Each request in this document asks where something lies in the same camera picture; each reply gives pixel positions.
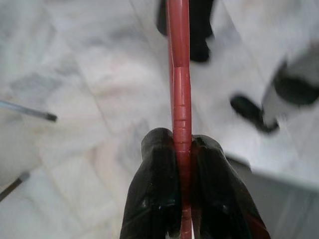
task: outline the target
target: chair leg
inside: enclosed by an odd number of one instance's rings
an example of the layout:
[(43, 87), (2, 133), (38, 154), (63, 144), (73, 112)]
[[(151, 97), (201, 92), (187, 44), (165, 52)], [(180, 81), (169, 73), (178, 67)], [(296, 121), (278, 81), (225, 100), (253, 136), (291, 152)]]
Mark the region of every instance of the chair leg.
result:
[(29, 116), (45, 119), (48, 121), (52, 121), (52, 122), (56, 122), (58, 119), (58, 117), (54, 114), (51, 114), (48, 112), (36, 111), (36, 110), (30, 109), (30, 108), (19, 106), (19, 105), (9, 103), (6, 101), (0, 101), (0, 107), (6, 108), (6, 109), (9, 109), (12, 111), (20, 112), (20, 113), (25, 114), (25, 115), (29, 115)]
[(11, 183), (3, 192), (0, 193), (0, 202), (5, 199), (14, 189), (16, 189), (23, 181), (29, 178), (28, 173), (23, 173), (18, 179)]

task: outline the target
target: red stick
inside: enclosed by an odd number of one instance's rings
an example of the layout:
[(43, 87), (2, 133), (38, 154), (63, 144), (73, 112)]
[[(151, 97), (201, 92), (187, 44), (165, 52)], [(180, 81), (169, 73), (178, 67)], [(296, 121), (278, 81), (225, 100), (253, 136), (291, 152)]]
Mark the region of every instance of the red stick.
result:
[(173, 138), (183, 202), (181, 239), (191, 239), (189, 202), (191, 147), (189, 2), (188, 0), (168, 0), (166, 4)]

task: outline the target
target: red pole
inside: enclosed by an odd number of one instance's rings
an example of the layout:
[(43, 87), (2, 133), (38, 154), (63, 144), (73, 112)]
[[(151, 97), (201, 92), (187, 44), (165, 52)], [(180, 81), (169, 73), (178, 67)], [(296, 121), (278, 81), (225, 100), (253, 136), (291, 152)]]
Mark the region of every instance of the red pole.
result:
[(166, 4), (173, 139), (183, 203), (181, 239), (191, 239), (189, 202), (191, 148), (189, 2), (188, 0), (167, 0)]

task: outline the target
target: foot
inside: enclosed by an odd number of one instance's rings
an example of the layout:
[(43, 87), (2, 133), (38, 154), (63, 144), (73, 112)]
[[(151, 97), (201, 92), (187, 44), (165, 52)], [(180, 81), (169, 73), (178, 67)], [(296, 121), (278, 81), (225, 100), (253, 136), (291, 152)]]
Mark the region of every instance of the foot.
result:
[(231, 107), (237, 114), (250, 121), (255, 127), (264, 133), (272, 133), (279, 128), (278, 123), (266, 125), (263, 121), (263, 111), (248, 98), (236, 95), (230, 100)]
[(190, 59), (191, 61), (203, 63), (209, 60), (210, 50), (205, 39), (190, 40)]

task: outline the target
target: gray trouser leg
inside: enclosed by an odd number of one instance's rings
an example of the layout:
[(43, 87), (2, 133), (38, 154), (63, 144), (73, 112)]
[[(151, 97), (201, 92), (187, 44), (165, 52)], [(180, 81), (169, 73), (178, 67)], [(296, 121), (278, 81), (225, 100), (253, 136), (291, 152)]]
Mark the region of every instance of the gray trouser leg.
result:
[(262, 101), (263, 120), (266, 125), (272, 125), (280, 116), (287, 117), (300, 107), (282, 99), (276, 92), (273, 84), (269, 86)]

